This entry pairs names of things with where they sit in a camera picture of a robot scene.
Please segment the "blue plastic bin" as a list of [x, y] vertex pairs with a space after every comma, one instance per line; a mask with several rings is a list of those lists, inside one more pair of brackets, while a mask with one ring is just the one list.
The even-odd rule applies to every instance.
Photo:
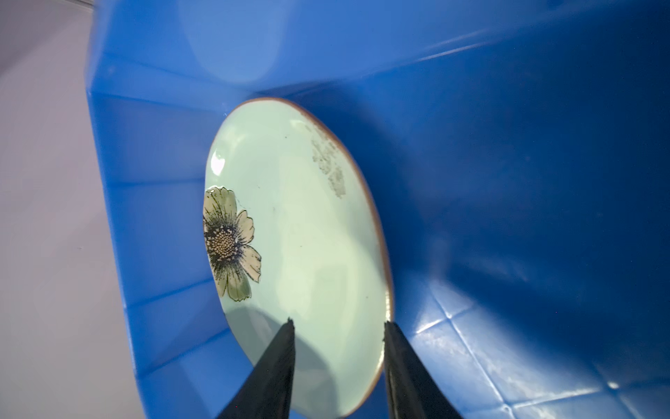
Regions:
[[464, 417], [668, 417], [668, 2], [97, 2], [87, 99], [148, 418], [213, 418], [251, 371], [197, 216], [216, 131], [262, 96], [351, 151], [396, 321]]

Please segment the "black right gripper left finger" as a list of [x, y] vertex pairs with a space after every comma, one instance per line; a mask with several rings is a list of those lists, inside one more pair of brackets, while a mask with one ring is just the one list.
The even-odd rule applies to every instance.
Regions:
[[216, 419], [287, 419], [296, 365], [295, 326], [279, 328], [237, 394]]

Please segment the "green flower plate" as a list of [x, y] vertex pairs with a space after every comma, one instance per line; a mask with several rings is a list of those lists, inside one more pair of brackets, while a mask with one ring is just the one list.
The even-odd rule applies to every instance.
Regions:
[[293, 410], [352, 415], [380, 380], [394, 297], [379, 213], [342, 141], [291, 101], [237, 106], [209, 150], [202, 223], [244, 354], [258, 363], [292, 321]]

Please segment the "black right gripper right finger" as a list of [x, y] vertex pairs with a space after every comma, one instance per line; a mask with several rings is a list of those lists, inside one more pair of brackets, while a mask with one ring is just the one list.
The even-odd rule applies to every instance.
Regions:
[[384, 325], [384, 369], [392, 419], [462, 419], [440, 391], [400, 327]]

